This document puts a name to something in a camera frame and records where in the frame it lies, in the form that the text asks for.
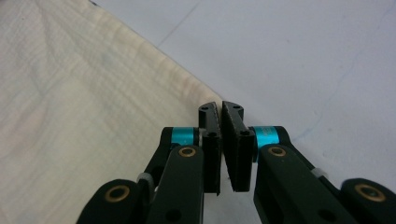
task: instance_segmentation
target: blue tape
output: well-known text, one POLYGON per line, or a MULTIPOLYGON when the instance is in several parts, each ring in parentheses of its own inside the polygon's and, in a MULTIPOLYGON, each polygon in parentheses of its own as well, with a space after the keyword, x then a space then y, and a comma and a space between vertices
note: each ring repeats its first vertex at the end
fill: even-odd
POLYGON ((260 148, 268 144, 279 144, 279 136, 273 126, 253 127, 257 139, 257 160, 259 159, 260 148))
POLYGON ((173 128, 171 143, 181 146, 193 145, 194 128, 173 128))

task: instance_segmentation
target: cloth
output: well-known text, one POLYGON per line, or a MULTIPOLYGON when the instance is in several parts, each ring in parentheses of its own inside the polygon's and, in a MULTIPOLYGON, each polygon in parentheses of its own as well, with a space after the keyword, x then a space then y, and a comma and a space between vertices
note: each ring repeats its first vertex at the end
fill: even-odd
POLYGON ((220 98, 88 0, 0 1, 0 223, 74 223, 220 98))

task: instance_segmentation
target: table surface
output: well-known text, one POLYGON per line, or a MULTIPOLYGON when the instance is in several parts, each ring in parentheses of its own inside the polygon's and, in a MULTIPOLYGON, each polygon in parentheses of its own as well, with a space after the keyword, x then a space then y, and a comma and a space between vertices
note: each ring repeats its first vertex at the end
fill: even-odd
MULTIPOLYGON (((396 191, 396 1, 93 2, 243 106, 246 125, 284 126, 337 188, 364 177, 396 191)), ((205 223, 259 223, 224 166, 205 223)))

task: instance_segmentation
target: brass screw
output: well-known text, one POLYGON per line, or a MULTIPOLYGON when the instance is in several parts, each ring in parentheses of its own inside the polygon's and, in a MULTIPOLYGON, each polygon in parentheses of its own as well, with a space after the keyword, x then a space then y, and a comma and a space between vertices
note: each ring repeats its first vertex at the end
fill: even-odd
POLYGON ((278 156, 278 157, 286 156, 285 149, 283 149, 281 147, 270 147, 270 148, 268 148, 268 152, 273 154, 274 156, 278 156))
POLYGON ((178 154, 182 157, 192 157, 196 153, 196 150, 192 147, 183 147, 178 151, 178 154))
POLYGON ((359 193, 360 196, 373 202, 382 203, 387 199, 387 197, 385 197, 385 194, 381 190, 376 189, 370 185, 358 184, 355 186, 355 190, 359 193))
POLYGON ((118 203, 128 197, 129 192, 130 190, 127 186, 117 185, 106 192, 105 199, 108 203, 118 203))

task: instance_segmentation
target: beige cloth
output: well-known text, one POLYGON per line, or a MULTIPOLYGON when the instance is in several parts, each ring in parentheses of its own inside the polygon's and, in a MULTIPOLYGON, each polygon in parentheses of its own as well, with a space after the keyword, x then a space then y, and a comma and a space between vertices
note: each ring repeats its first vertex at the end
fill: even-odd
POLYGON ((220 98, 88 0, 0 1, 0 223, 74 223, 220 98))

